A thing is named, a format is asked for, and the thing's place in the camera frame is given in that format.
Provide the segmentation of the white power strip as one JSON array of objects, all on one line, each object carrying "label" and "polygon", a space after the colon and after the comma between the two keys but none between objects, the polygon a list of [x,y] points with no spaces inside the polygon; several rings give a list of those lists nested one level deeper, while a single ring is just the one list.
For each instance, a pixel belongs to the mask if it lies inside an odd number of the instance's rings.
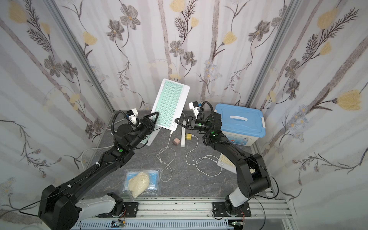
[{"label": "white power strip", "polygon": [[186,141],[186,129],[184,127],[182,127],[182,132],[181,132],[181,147],[185,146],[185,141]]}]

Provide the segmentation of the white cable yellow keyboard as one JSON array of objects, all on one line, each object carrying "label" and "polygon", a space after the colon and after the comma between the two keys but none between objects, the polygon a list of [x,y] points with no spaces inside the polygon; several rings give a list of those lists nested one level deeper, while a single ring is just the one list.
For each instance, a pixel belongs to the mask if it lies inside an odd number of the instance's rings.
[{"label": "white cable yellow keyboard", "polygon": [[204,160],[209,160],[209,161],[211,161],[211,162],[213,162],[213,163],[216,163],[216,164],[217,164],[217,163],[219,162],[219,157],[216,157],[216,156],[214,156],[214,155],[208,154],[208,155],[205,155],[205,156],[203,156],[203,157],[199,157],[199,158],[197,158],[197,159],[195,160],[195,162],[194,162],[194,163],[190,163],[190,162],[188,161],[188,156],[189,156],[189,154],[191,154],[192,152],[194,152],[194,151],[198,148],[198,145],[199,145],[199,138],[198,138],[197,136],[195,136],[195,135],[192,135],[192,138],[194,138],[194,139],[196,140],[196,146],[186,154],[186,156],[185,156],[186,164],[187,164],[187,165],[189,165],[189,166],[195,166],[195,167],[196,167],[196,169],[197,169],[200,173],[202,173],[202,174],[204,174],[204,175],[206,175],[206,176],[208,176],[208,177],[217,177],[217,176],[221,175],[221,173],[222,173],[222,168],[220,168],[220,171],[219,171],[218,173],[216,173],[216,174],[208,174],[208,173],[204,172],[203,170],[201,170],[201,169],[199,168],[199,166],[198,166],[198,165],[199,165],[199,164],[201,164]]}]

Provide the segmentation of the green white keyboard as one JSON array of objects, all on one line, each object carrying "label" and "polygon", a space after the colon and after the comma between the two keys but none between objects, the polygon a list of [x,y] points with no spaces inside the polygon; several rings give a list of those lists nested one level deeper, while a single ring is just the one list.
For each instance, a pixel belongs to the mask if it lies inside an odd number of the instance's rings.
[{"label": "green white keyboard", "polygon": [[151,113],[159,112],[158,121],[162,128],[176,131],[176,118],[180,118],[184,109],[190,86],[173,80],[163,79]]},{"label": "green white keyboard", "polygon": [[145,145],[147,145],[147,146],[150,146],[152,143],[153,143],[153,141],[154,141],[154,139],[157,137],[157,135],[159,134],[159,132],[160,132],[160,130],[161,130],[161,127],[159,127],[159,126],[156,126],[155,127],[155,129],[153,130],[153,132],[151,133],[151,134],[149,134],[144,140],[142,140],[140,143],[141,144],[145,144]]}]

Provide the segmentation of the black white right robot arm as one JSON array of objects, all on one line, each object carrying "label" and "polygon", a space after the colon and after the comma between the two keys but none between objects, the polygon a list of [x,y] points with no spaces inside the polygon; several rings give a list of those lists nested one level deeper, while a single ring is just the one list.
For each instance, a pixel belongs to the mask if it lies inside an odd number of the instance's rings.
[{"label": "black white right robot arm", "polygon": [[238,214],[251,198],[271,187],[272,182],[263,157],[245,152],[232,144],[221,131],[220,114],[212,113],[205,120],[189,116],[174,121],[186,129],[203,131],[203,143],[234,164],[237,188],[225,198],[225,209],[230,216]]}]

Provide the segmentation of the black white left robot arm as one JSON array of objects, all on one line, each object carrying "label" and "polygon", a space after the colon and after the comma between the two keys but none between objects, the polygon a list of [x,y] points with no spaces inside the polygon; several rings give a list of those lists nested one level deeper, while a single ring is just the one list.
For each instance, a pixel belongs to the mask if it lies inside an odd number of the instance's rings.
[{"label": "black white left robot arm", "polygon": [[112,172],[128,163],[140,142],[155,129],[160,117],[154,112],[137,120],[128,121],[115,128],[116,118],[123,111],[117,111],[112,119],[111,131],[114,137],[112,148],[102,154],[90,168],[58,187],[49,185],[41,196],[38,217],[52,230],[69,230],[77,223],[81,208],[77,202],[97,183]]}]

